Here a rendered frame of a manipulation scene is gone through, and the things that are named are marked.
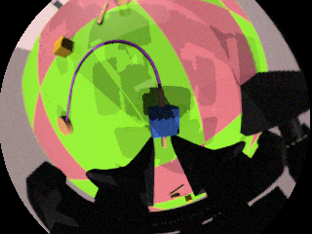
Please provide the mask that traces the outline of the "tan wooden cylinder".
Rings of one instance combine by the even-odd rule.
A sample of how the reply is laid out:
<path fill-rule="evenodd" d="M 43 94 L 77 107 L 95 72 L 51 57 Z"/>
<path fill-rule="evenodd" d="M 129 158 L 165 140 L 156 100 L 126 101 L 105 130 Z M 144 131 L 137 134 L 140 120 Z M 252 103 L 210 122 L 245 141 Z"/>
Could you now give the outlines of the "tan wooden cylinder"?
<path fill-rule="evenodd" d="M 129 0 L 116 0 L 118 7 L 121 7 L 121 5 L 126 5 L 129 3 Z"/>

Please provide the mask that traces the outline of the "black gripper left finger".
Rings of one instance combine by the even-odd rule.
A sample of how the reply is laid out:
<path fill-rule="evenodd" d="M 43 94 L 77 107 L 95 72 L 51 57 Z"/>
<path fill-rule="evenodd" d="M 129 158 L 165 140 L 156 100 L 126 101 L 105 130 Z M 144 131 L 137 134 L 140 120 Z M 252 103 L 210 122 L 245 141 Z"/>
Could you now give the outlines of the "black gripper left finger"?
<path fill-rule="evenodd" d="M 149 140 L 128 165 L 112 169 L 86 171 L 97 188 L 139 192 L 148 207 L 155 207 L 155 140 Z"/>

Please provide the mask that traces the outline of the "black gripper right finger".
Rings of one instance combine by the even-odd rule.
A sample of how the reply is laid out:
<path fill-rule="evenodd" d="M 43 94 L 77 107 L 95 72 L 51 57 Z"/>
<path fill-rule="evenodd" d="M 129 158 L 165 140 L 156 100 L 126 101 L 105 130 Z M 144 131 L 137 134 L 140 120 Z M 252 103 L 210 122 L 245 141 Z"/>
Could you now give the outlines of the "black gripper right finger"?
<path fill-rule="evenodd" d="M 179 136 L 171 136 L 171 142 L 176 158 L 195 196 L 204 194 L 206 192 L 204 188 L 215 178 L 222 164 L 243 152 L 247 144 L 246 141 L 241 140 L 233 145 L 230 144 L 229 147 L 226 145 L 223 148 L 210 149 Z"/>

